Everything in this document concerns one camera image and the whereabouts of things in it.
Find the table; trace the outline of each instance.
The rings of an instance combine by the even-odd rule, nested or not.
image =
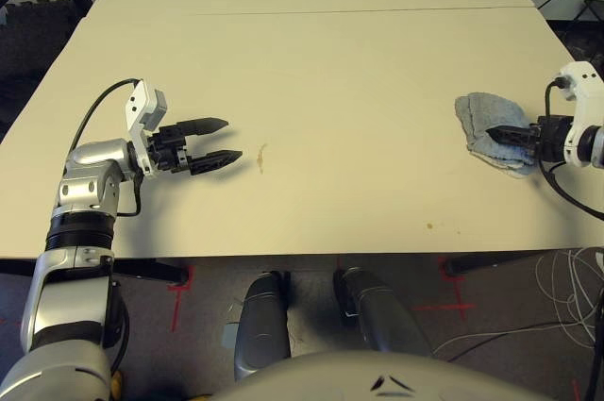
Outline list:
[[[191,140],[195,155],[243,156],[211,174],[145,182],[141,216],[115,227],[118,257],[601,243],[600,222],[538,175],[512,179],[469,156],[454,113],[472,91],[543,113],[546,83],[571,58],[538,11],[527,0],[373,1],[98,0],[0,145],[0,257],[42,251],[77,124],[98,93],[130,76],[165,92],[164,124],[230,121]],[[573,112],[553,97],[556,112]],[[126,137],[127,98],[110,96],[82,142]],[[560,175],[599,208],[601,180],[593,169]],[[133,208],[130,186],[120,203]]]

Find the gray cloth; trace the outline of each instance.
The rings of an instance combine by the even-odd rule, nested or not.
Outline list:
[[[517,104],[487,92],[470,92],[456,99],[455,114],[473,156],[514,177],[526,176],[534,169],[535,159],[527,149],[499,144],[486,132],[498,125],[529,127],[529,119]]]

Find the wire bundle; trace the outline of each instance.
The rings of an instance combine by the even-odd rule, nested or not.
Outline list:
[[[577,269],[578,263],[583,265],[585,268],[588,268],[590,272],[599,278],[600,282],[604,282],[604,275],[602,275],[597,269],[592,267],[585,259],[582,259],[580,255],[586,250],[586,248],[581,248],[577,250],[575,253],[572,251],[564,251],[560,250],[554,253],[554,257],[551,262],[551,271],[550,271],[550,282],[551,282],[551,292],[548,292],[539,277],[539,266],[541,265],[544,257],[540,257],[535,264],[535,280],[537,285],[539,286],[540,291],[552,302],[554,310],[556,311],[556,317],[562,327],[564,334],[576,345],[585,347],[588,349],[593,349],[594,344],[596,342],[596,310],[597,303],[592,301],[590,296],[588,295],[584,283],[581,281],[579,277],[579,271]],[[565,299],[558,298],[556,294],[556,262],[560,255],[564,255],[567,261],[567,269],[568,276],[570,281],[570,286],[572,288],[572,293],[570,293]],[[597,295],[597,299],[601,297],[602,291]],[[584,331],[584,335],[581,338],[577,338],[575,335],[571,334],[568,330],[567,326],[562,322],[562,316],[560,313],[559,304],[566,306],[568,314],[571,316],[573,321],[580,325]]]
[[[588,274],[594,276],[596,278],[596,281],[600,284],[604,284],[604,275],[601,273],[601,271],[594,268],[585,259],[580,257],[583,252],[585,252],[585,250],[587,250],[587,248],[581,248],[580,250],[577,250],[575,252],[573,252],[572,250],[559,250],[554,252],[550,270],[550,292],[545,289],[539,276],[539,268],[545,257],[540,257],[535,263],[535,281],[537,282],[539,290],[552,302],[554,310],[556,311],[557,321],[533,324],[532,326],[519,327],[512,330],[460,335],[440,344],[433,350],[433,353],[436,354],[446,346],[459,340],[466,340],[478,337],[490,337],[486,340],[474,344],[471,347],[468,347],[467,349],[461,351],[459,354],[453,356],[452,358],[447,359],[447,361],[455,361],[465,356],[466,354],[472,352],[473,350],[483,346],[484,344],[493,342],[507,335],[561,328],[564,334],[566,334],[566,336],[573,343],[584,348],[592,349],[594,351],[590,382],[585,392],[584,399],[586,401],[596,399],[597,381],[600,374],[602,361],[604,360],[604,288],[600,288],[599,293],[596,296],[593,295],[593,297],[596,297],[596,301],[594,301],[588,293],[585,279],[579,276],[578,267],[579,265],[582,265],[585,268],[589,269]],[[556,292],[556,281],[560,281],[556,278],[556,262],[560,255],[563,255],[564,259],[567,261],[567,269],[569,276],[568,281],[570,283],[570,289],[572,291],[565,298],[557,297],[558,294]],[[562,319],[560,304],[566,306],[568,314],[572,318],[571,321],[564,321]],[[575,326],[581,327],[581,329],[583,330],[583,336],[578,337],[570,332],[569,327]]]

